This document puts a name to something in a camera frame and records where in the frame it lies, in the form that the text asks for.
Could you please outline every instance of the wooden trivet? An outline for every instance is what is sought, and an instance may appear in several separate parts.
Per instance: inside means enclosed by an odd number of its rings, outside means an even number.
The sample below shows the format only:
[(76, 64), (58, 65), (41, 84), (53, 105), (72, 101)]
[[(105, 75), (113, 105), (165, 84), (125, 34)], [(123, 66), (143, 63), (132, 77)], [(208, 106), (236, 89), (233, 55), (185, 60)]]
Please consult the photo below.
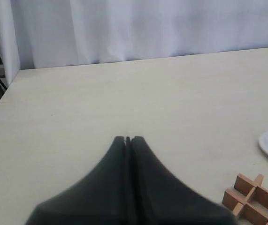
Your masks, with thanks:
[(243, 217), (254, 225), (268, 225), (268, 213), (252, 204), (257, 202), (268, 210), (268, 190), (261, 186), (263, 178), (259, 174), (253, 181), (238, 174), (234, 185), (237, 191), (226, 189), (222, 203), (237, 218)]

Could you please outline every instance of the curtain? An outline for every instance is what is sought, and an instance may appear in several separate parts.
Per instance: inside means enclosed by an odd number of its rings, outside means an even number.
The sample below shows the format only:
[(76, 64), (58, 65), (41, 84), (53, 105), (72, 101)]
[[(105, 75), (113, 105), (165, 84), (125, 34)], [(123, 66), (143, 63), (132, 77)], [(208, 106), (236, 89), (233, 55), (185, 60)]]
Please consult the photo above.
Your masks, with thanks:
[(268, 0), (0, 0), (0, 55), (19, 69), (268, 47)]

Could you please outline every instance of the white table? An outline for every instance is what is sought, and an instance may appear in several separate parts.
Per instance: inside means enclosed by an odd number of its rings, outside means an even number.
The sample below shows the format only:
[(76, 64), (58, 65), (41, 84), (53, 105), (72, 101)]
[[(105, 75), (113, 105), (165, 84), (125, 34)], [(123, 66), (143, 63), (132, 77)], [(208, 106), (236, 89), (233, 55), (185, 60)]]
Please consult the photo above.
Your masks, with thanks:
[(268, 48), (22, 70), (0, 101), (0, 225), (84, 177), (115, 135), (142, 135), (180, 180), (220, 203), (266, 177)]

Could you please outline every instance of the black object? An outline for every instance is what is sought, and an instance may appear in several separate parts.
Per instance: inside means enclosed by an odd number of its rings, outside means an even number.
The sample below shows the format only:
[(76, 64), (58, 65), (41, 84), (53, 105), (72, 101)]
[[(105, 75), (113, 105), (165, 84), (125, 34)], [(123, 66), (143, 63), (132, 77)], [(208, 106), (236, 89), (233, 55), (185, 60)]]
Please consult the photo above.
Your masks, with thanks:
[(116, 137), (81, 181), (38, 205), (27, 225), (235, 225), (226, 208), (170, 173), (143, 137)]

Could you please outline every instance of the wooden coaster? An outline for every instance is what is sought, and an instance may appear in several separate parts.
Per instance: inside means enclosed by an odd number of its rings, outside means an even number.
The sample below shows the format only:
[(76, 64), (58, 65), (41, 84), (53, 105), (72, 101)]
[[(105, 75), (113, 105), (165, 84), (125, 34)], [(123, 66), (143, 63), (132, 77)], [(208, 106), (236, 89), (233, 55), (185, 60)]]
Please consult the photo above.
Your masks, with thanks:
[(238, 174), (234, 189), (226, 189), (222, 203), (237, 218), (245, 218), (254, 225), (268, 225), (268, 190), (261, 186), (264, 176), (259, 174), (253, 181)]

